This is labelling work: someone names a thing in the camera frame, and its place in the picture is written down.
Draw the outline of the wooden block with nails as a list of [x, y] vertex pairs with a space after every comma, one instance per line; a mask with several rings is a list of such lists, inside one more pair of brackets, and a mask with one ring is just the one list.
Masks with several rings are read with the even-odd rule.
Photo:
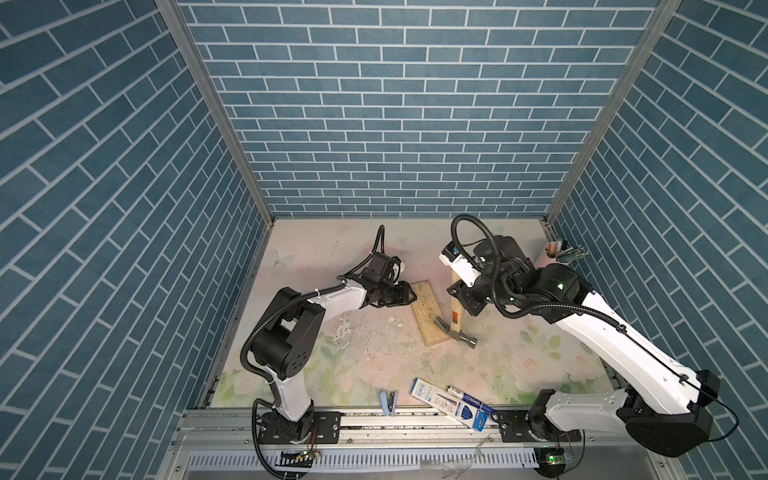
[[421, 338], [426, 347], [432, 347], [450, 339], [438, 323], [438, 317], [442, 311], [438, 305], [435, 294], [427, 280], [411, 284], [411, 289], [416, 295], [416, 300], [410, 304]]

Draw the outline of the steel claw hammer wooden handle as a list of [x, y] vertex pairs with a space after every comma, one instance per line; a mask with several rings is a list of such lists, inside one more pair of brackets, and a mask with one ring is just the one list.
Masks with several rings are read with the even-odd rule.
[[450, 297], [451, 315], [447, 320], [440, 316], [436, 316], [433, 319], [433, 323], [451, 339], [463, 343], [471, 349], [474, 349], [477, 345], [477, 339], [466, 334], [462, 330], [461, 326], [464, 308], [460, 300], [454, 295], [452, 287], [449, 287], [448, 293]]

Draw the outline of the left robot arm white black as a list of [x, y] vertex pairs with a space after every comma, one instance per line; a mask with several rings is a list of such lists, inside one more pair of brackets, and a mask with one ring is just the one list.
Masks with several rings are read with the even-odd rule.
[[417, 299], [400, 278], [402, 260], [385, 251], [385, 233], [380, 226], [367, 257], [338, 276], [336, 284], [307, 293], [280, 289], [247, 335], [239, 353], [241, 366], [267, 381], [280, 419], [301, 423], [310, 415], [313, 401], [303, 369], [324, 320], [367, 306], [407, 306]]

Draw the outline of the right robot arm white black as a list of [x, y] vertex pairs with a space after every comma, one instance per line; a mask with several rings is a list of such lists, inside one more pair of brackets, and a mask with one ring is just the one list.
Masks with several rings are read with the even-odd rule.
[[573, 268], [534, 266], [513, 238], [493, 235], [469, 214], [453, 218], [450, 235], [440, 260], [458, 277], [448, 293], [464, 310], [477, 316], [491, 305], [507, 319], [539, 316], [578, 339], [627, 383], [608, 394], [541, 390], [526, 415], [535, 438], [556, 441], [581, 430], [626, 433], [671, 458], [727, 439], [712, 434], [707, 409], [721, 402], [717, 375], [666, 354]]

